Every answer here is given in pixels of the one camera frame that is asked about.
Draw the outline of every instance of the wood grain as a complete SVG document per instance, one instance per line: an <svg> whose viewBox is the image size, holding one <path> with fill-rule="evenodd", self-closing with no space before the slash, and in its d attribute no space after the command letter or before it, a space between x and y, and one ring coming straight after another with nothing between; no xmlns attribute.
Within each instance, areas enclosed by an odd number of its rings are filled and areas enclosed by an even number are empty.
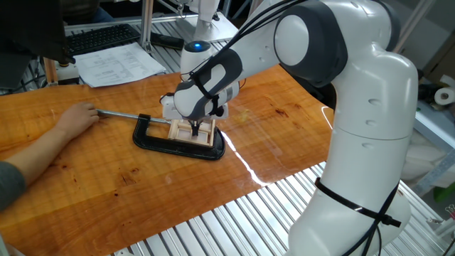
<svg viewBox="0 0 455 256"><path fill-rule="evenodd" d="M39 138L76 102L160 117L160 95L179 80L160 75L2 97L0 159ZM0 213L0 232L28 256L108 255L325 160L331 129L324 112L276 66L248 78L230 102L230 117L218 122L228 141L219 161L140 149L132 141L134 120L102 118ZM166 127L155 126L166 138Z"/></svg>

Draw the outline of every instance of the black band on robot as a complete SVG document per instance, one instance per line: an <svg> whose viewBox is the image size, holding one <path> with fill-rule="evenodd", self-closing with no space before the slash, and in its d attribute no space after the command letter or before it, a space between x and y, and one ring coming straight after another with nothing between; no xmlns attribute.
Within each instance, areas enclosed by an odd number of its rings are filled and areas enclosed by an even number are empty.
<svg viewBox="0 0 455 256"><path fill-rule="evenodd" d="M213 99L213 96L210 95L210 93L208 93L208 91L200 83L199 77L197 75L194 75L194 73L190 72L190 77L194 81L194 84L199 88L200 92L202 92L206 98L209 100Z"/></svg>
<svg viewBox="0 0 455 256"><path fill-rule="evenodd" d="M208 113L209 115L214 115L216 110L218 109L218 99L219 98L220 98L220 96L218 96L218 95L213 96L213 99L212 99L213 108L212 108L212 111L210 111L210 113Z"/></svg>
<svg viewBox="0 0 455 256"><path fill-rule="evenodd" d="M354 211L356 211L358 213L361 213L361 214L363 214L365 216L368 216L370 218L373 218L375 220L379 220L384 225L392 225L392 226L397 227L397 228L399 228L400 225L401 225L400 221L393 219L390 215L380 214L380 213L376 213L376 212L374 212L372 210L368 210L367 208L362 207L362 206L358 205L357 203L354 203L354 202L344 198L343 196L338 195L337 193L333 192L331 189L329 189L326 186L324 186L321 183L321 178L317 178L316 181L314 182L314 185L316 185L316 187L320 191L325 193L327 196L329 196L333 200L341 203L342 205L344 205L344 206L346 206L348 208L353 209Z"/></svg>
<svg viewBox="0 0 455 256"><path fill-rule="evenodd" d="M200 92L202 92L204 97L208 98L209 100L212 100L213 108L212 108L212 111L210 111L210 113L208 113L208 114L214 115L216 112L216 109L218 108L218 99L220 98L220 96L210 95L210 93L208 93L208 91L204 88L204 86L201 85L199 78L197 76L194 76L194 73L190 73L190 76L191 76L191 79L194 81L194 84L199 88Z"/></svg>

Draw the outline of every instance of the human arm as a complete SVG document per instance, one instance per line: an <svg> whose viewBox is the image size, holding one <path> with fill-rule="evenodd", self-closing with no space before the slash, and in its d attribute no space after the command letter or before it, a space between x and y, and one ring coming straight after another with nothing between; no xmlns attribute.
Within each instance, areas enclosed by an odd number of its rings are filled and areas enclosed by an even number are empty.
<svg viewBox="0 0 455 256"><path fill-rule="evenodd" d="M98 119L92 103L73 105L62 114L54 128L26 149L0 162L0 210L16 200L48 168L68 142Z"/></svg>

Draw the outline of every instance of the wooden block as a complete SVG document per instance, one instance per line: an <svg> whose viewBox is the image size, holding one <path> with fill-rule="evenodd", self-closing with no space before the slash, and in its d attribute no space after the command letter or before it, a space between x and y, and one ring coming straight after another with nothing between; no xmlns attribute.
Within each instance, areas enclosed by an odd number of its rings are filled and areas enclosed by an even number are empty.
<svg viewBox="0 0 455 256"><path fill-rule="evenodd" d="M172 120L168 138L201 146L213 146L215 136L215 120L204 121L200 124L198 136L191 136L191 125L186 120Z"/></svg>

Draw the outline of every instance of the tape roll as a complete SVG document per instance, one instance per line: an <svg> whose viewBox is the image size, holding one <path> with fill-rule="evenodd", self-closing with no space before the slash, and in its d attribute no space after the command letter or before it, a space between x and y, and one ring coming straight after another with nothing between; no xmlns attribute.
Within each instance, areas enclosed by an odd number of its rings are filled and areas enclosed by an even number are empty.
<svg viewBox="0 0 455 256"><path fill-rule="evenodd" d="M441 88L436 91L434 101L441 105L448 105L455 102L455 89L451 87Z"/></svg>

